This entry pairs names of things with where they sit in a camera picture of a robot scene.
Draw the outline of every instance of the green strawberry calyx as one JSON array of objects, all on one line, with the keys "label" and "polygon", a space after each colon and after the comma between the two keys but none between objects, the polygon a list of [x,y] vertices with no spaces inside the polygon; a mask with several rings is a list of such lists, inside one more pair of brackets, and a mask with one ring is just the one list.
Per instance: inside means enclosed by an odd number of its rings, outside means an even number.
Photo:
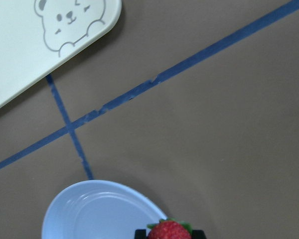
[{"label": "green strawberry calyx", "polygon": [[[193,231],[193,228],[191,227],[190,223],[188,222],[185,222],[185,221],[177,221],[176,219],[174,218],[167,218],[167,219],[160,219],[159,220],[159,223],[162,223],[162,222],[165,222],[165,221],[174,221],[174,222],[177,222],[179,224],[181,224],[188,232],[189,234],[192,233]],[[153,223],[153,224],[148,224],[147,227],[149,229],[153,229],[158,223]]]}]

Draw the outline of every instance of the strawberry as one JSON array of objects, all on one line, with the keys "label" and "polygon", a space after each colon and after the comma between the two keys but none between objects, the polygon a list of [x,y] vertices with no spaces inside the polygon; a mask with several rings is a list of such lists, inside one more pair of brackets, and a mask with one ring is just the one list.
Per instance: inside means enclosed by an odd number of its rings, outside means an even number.
[{"label": "strawberry", "polygon": [[148,227],[151,228],[148,239],[191,239],[191,226],[187,223],[167,219]]}]

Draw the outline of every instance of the bear eye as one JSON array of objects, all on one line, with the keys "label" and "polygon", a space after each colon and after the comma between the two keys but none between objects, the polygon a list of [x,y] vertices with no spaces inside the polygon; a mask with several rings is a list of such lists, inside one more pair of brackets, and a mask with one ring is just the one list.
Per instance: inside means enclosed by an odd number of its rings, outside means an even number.
[{"label": "bear eye", "polygon": [[84,8],[84,12],[86,12],[89,8],[90,8],[90,5],[86,6],[86,7]]},{"label": "bear eye", "polygon": [[56,16],[56,19],[57,19],[58,21],[61,21],[61,20],[62,20],[62,15],[61,15],[61,14],[58,14],[58,15]]}]

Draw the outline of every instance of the bear mouth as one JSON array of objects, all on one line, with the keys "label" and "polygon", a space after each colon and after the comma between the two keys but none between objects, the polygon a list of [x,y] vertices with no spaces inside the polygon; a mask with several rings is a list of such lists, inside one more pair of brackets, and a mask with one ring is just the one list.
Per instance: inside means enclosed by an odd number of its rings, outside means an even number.
[{"label": "bear mouth", "polygon": [[76,17],[75,18],[73,18],[73,19],[71,19],[71,21],[70,22],[68,22],[68,24],[70,25],[70,24],[72,24],[74,21],[76,20]]}]

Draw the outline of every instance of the bear ear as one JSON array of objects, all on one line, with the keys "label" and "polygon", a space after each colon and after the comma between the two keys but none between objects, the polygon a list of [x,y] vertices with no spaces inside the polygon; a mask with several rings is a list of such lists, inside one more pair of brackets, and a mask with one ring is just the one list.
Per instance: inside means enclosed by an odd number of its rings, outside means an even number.
[{"label": "bear ear", "polygon": [[44,7],[47,0],[35,0],[34,9],[36,14],[43,16]]}]

